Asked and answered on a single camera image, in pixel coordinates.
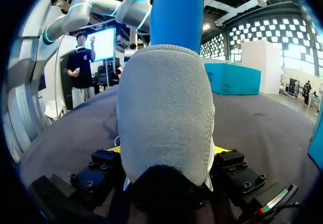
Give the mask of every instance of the patterned glass wall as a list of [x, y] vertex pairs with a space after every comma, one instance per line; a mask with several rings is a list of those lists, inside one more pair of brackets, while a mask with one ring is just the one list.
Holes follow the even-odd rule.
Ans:
[[214, 38], [201, 46], [200, 56], [207, 59], [225, 60], [226, 56], [224, 54], [224, 43], [225, 41], [222, 33], [216, 35]]
[[232, 27], [230, 60], [241, 61], [242, 42], [258, 40], [267, 40], [280, 50], [282, 66], [314, 75], [313, 48], [303, 19], [263, 19]]

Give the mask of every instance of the gray towel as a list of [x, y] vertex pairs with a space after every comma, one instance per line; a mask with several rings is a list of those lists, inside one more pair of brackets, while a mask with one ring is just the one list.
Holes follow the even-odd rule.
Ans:
[[214, 105], [198, 54], [173, 45], [135, 53], [120, 79], [117, 115], [122, 164], [131, 182], [150, 166], [165, 164], [195, 185], [208, 183]]

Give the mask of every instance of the person in background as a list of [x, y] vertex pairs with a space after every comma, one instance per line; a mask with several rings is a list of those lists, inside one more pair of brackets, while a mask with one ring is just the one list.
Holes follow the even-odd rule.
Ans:
[[90, 61], [95, 60], [95, 37], [91, 37], [91, 50], [84, 47], [86, 38], [86, 32], [77, 34], [77, 48], [69, 55], [67, 61], [67, 73], [71, 76], [73, 85], [73, 108], [95, 95], [90, 67]]
[[303, 87], [302, 95], [304, 97], [304, 103], [308, 105], [308, 99], [309, 99], [309, 88], [308, 88], [308, 83], [306, 83]]
[[122, 69], [121, 68], [117, 68], [114, 71], [114, 74], [112, 74], [112, 79], [111, 79], [110, 86], [114, 86], [114, 85], [119, 84], [120, 77], [121, 77], [121, 73], [122, 73]]
[[308, 81], [307, 81], [307, 83], [308, 83], [308, 92], [311, 92], [311, 90], [312, 90], [312, 86], [311, 86], [311, 84], [310, 84], [310, 81], [308, 80]]

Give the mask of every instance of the teal box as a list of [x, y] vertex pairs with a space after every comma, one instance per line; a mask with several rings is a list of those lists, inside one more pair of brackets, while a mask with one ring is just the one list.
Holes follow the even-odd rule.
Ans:
[[259, 94], [260, 70], [231, 64], [205, 64], [205, 69], [214, 93]]

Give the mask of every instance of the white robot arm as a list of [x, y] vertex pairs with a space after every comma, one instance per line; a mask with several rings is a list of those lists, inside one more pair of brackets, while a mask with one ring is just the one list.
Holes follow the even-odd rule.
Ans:
[[52, 44], [64, 33], [88, 24], [91, 13], [115, 16], [118, 23], [149, 32], [150, 0], [72, 0], [68, 13], [58, 17], [43, 32], [46, 44]]

